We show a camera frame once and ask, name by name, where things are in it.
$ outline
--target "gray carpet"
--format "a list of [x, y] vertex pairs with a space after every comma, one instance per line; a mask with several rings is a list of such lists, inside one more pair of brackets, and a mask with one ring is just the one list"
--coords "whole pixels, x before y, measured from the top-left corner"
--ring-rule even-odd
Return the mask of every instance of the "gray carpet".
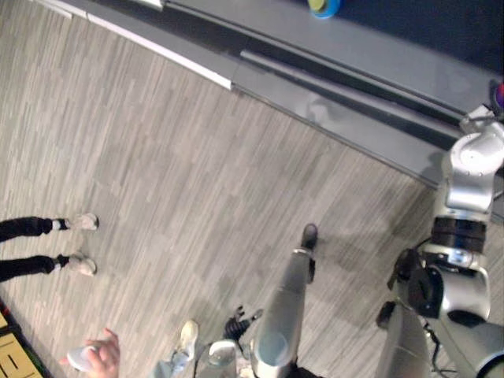
[[[1, 258], [81, 249], [97, 261], [95, 278], [64, 269], [0, 286], [56, 378], [78, 376], [57, 359], [104, 326], [120, 335], [123, 377], [146, 376], [187, 318], [215, 339], [237, 305], [266, 304], [309, 221], [322, 242], [300, 363], [372, 377], [385, 283], [398, 252], [428, 234], [433, 195], [110, 31], [0, 0], [0, 217], [101, 220], [97, 232], [0, 246]], [[501, 323], [503, 251], [492, 225], [491, 319]]]

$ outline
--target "black cable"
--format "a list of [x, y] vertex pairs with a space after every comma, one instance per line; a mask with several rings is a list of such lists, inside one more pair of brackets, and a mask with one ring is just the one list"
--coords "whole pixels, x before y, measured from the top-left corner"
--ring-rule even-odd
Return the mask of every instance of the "black cable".
[[420, 248], [421, 246], [423, 246], [424, 244], [426, 244], [426, 242], [430, 242], [431, 241], [431, 237], [429, 236], [427, 239], [425, 240], [422, 240], [421, 242], [419, 242], [416, 246], [414, 246], [412, 249], [413, 250], [417, 250], [418, 248]]
[[192, 378], [196, 378], [196, 373], [198, 372], [198, 363], [199, 363], [199, 359], [202, 357], [203, 355], [203, 352], [206, 350], [206, 348], [210, 348], [210, 346], [212, 345], [213, 343], [208, 343], [204, 346], [202, 346], [201, 350], [199, 351], [199, 353], [196, 354], [196, 358], [195, 358], [195, 369], [193, 370], [192, 372]]
[[439, 339], [435, 335], [434, 331], [429, 327], [428, 323], [425, 323], [424, 325], [424, 330], [431, 336], [432, 342], [435, 344], [434, 348], [434, 353], [432, 354], [432, 370], [434, 372], [437, 372], [442, 378], [450, 378], [445, 372], [453, 372], [456, 373], [458, 372], [457, 370], [451, 370], [451, 369], [440, 369], [437, 364], [437, 359], [438, 359], [438, 353], [439, 353], [439, 348], [441, 347], [441, 343], [439, 342]]

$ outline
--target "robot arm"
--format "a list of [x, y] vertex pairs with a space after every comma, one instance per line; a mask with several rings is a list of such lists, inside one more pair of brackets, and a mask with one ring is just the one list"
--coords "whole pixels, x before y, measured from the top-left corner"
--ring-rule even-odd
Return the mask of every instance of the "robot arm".
[[444, 161], [431, 241], [409, 281], [408, 303], [431, 325], [460, 376], [501, 377], [504, 328], [487, 323], [483, 248], [494, 176], [504, 162], [504, 126], [494, 117], [473, 123], [478, 132], [459, 139]]

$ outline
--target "shoe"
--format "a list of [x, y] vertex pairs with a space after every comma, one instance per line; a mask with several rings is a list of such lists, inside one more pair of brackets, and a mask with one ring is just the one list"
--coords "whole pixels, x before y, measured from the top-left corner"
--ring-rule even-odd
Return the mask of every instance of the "shoe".
[[199, 326], [195, 321], [186, 321], [180, 331], [180, 339], [175, 351], [185, 354], [191, 361], [195, 358], [196, 341], [198, 340]]
[[312, 250], [317, 245], [318, 229], [313, 223], [308, 223], [302, 232], [301, 248]]
[[67, 227], [71, 230], [89, 230], [94, 231], [98, 229], [100, 224], [98, 217], [92, 213], [78, 215], [77, 217], [66, 220]]
[[180, 331], [180, 339], [168, 363], [172, 366], [172, 375], [182, 372], [187, 363], [195, 358], [196, 341], [198, 340], [198, 323], [186, 321]]
[[73, 254], [69, 258], [69, 268], [85, 276], [94, 276], [96, 274], [96, 263], [80, 252]]

